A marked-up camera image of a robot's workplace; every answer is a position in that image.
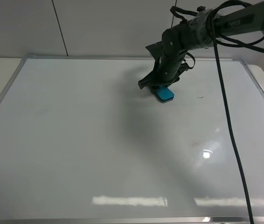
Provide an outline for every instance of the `whiteboard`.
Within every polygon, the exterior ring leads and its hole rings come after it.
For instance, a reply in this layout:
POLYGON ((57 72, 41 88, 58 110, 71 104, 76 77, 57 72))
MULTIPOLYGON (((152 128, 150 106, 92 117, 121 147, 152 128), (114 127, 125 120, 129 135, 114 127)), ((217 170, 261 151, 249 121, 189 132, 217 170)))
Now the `whiteboard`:
MULTIPOLYGON (((221 61, 253 213, 264 217, 264 98, 221 61)), ((0 104, 0 220, 248 216, 213 60, 159 103, 153 60, 28 59, 0 104)))

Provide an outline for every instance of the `robotic arm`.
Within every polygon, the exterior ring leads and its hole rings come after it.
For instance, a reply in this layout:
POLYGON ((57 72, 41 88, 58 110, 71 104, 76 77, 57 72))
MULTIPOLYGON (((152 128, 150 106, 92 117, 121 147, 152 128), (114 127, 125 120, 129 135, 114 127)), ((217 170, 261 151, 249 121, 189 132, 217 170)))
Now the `robotic arm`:
MULTIPOLYGON (((211 20, 215 30, 214 35, 226 40, 230 40, 226 36, 255 31, 262 31, 264 34, 264 1, 251 5, 238 0, 229 0, 217 9, 212 10, 205 9, 205 7, 198 7, 197 11, 192 12, 172 7, 171 12, 174 16, 181 18, 182 21, 180 24, 164 31, 161 42, 146 47, 154 57, 155 64, 152 72, 140 80, 138 85, 140 89, 148 86, 152 94, 162 103, 174 98, 174 94, 168 87, 172 83, 179 81, 180 74, 191 69, 184 59, 186 55, 191 56, 188 51, 214 46, 212 29, 210 27, 211 20), (235 5, 235 3, 245 8, 226 16, 217 14, 221 8, 235 5), (178 13, 189 14, 194 16, 194 18, 187 21, 178 13)), ((216 43, 221 43, 225 46, 247 47, 259 43, 263 39, 264 37, 251 44, 242 43, 245 46, 235 46, 220 41, 216 41, 216 43)))

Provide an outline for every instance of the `white board surface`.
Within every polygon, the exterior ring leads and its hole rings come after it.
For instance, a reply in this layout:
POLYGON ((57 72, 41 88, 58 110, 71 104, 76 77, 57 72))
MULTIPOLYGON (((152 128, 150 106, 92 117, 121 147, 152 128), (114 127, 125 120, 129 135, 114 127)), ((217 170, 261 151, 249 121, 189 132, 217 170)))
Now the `white board surface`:
MULTIPOLYGON (((264 216, 264 99, 222 61, 255 216, 264 216)), ((246 217, 215 61, 161 104, 152 60, 28 59, 0 104, 0 219, 246 217)))

